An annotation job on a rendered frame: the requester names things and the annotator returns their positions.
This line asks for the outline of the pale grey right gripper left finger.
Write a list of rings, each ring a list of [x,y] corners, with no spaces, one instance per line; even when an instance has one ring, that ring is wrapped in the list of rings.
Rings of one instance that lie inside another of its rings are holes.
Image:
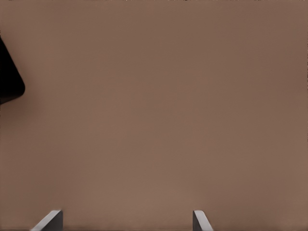
[[[63,211],[52,210],[30,231],[64,231]]]

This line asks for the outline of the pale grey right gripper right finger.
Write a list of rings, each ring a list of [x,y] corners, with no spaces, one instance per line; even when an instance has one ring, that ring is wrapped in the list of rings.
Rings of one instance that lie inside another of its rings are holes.
[[[204,211],[194,210],[192,213],[192,231],[214,231]]]

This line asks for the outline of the black storage box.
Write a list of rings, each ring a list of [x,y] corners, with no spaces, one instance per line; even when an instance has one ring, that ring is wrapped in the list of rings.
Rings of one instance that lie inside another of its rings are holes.
[[[0,105],[21,97],[25,89],[21,75],[0,38]]]

